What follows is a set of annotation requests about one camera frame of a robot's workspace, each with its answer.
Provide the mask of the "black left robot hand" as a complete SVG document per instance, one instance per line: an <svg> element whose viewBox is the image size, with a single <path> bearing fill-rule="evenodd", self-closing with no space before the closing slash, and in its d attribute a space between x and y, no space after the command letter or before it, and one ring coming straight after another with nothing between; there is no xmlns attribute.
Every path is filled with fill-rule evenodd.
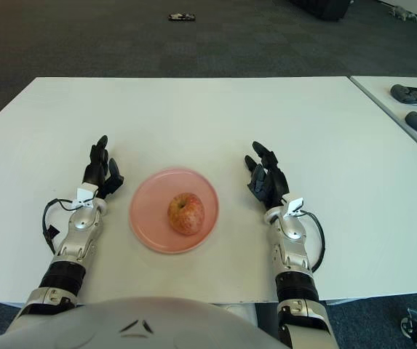
<svg viewBox="0 0 417 349"><path fill-rule="evenodd" d="M83 183L95 185L95 196L105 199L107 195L115 193L124 183L117 162L110 158L106 149L108 137L103 135L90 150L90 163L87 165Z"/></svg>

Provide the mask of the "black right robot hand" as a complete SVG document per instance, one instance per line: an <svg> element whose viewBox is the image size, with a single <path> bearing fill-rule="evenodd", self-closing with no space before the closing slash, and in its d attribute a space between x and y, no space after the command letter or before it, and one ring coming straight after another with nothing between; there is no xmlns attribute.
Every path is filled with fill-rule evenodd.
<svg viewBox="0 0 417 349"><path fill-rule="evenodd" d="M250 171L247 187L266 210L282 206L282 197L290 190L284 173L278 167L277 157L257 141L253 142L253 150L261 162L256 163L249 155L245 156L244 161Z"/></svg>

